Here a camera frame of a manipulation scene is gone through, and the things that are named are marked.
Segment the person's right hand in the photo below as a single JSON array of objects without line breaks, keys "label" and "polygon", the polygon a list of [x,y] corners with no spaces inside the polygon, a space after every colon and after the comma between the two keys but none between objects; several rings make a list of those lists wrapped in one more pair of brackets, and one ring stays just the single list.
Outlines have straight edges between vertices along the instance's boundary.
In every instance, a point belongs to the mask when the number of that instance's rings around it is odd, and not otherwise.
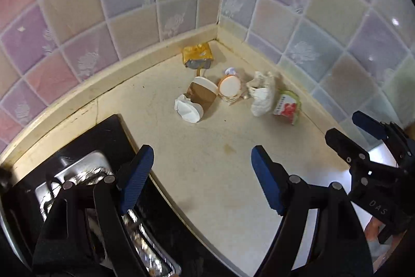
[{"label": "person's right hand", "polygon": [[364,234],[368,242],[379,242],[378,235],[384,227],[384,223],[377,218],[372,217],[369,223],[366,225]]}]

